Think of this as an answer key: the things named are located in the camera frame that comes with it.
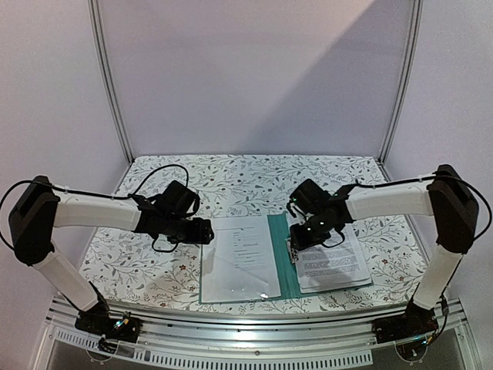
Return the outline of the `teal plastic folder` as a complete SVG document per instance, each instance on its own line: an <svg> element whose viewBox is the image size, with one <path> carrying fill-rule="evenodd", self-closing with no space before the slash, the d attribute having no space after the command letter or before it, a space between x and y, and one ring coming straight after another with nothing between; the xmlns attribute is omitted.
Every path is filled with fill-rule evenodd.
<svg viewBox="0 0 493 370"><path fill-rule="evenodd" d="M290 263L287 253L286 239L290 238L288 230L288 217L286 214L266 216L270 228L270 236L273 244L277 274L280 282L281 296L262 301L283 300L292 298L305 298L320 293L303 294L297 280L296 266Z"/></svg>

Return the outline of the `white paper stack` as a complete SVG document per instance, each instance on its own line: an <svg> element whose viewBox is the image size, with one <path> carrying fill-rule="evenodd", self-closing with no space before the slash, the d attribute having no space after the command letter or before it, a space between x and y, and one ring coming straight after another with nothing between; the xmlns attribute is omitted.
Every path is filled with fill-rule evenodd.
<svg viewBox="0 0 493 370"><path fill-rule="evenodd" d="M321 293L373 284L359 241L351 227L334 238L335 247L309 247L295 262L300 292Z"/></svg>

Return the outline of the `white printed paper sheet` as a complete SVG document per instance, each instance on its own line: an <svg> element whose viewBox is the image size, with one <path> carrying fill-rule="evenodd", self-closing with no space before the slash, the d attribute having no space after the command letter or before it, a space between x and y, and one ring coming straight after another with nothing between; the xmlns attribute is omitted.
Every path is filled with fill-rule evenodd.
<svg viewBox="0 0 493 370"><path fill-rule="evenodd" d="M266 216L212 220L213 240L202 246L202 304L262 301L281 296Z"/></svg>

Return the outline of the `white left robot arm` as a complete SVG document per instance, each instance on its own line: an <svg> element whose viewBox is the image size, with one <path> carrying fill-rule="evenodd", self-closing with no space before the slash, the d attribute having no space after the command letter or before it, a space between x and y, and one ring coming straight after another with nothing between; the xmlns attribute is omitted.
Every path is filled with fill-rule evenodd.
<svg viewBox="0 0 493 370"><path fill-rule="evenodd" d="M214 238L212 223L196 216L197 193L173 181L162 193L116 196L62 188L46 176L21 180L24 187L8 214L8 246L17 260L39 272L71 306L85 312L86 324L99 335L114 328L114 317L99 304L96 288L84 278L59 241L70 229L93 234L101 228L145 234L157 241L207 245Z"/></svg>

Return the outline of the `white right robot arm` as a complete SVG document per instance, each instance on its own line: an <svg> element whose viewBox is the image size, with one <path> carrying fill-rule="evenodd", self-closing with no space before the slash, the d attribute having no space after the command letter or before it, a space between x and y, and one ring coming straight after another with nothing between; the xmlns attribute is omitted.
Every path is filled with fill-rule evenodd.
<svg viewBox="0 0 493 370"><path fill-rule="evenodd" d="M295 251L305 251L322 244L335 231L376 217L427 220L434 231L434 246L410 299L415 307L398 320L401 333L414 336L428 323L425 310L438 303L463 257L480 237L480 195L451 164L441 164L420 177L386 183L354 181L333 192L307 179L287 201L290 213L300 211L306 217L290 227L291 245Z"/></svg>

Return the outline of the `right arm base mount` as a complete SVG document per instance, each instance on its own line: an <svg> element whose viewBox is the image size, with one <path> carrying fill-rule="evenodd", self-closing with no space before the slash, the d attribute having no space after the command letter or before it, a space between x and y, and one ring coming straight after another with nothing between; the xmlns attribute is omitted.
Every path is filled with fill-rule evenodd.
<svg viewBox="0 0 493 370"><path fill-rule="evenodd" d="M410 300L402 314L372 321L371 330L378 344L394 343L399 358L410 365L421 362L428 347L443 333L448 323L448 301L442 294L440 299L443 323L438 323L434 309L418 307Z"/></svg>

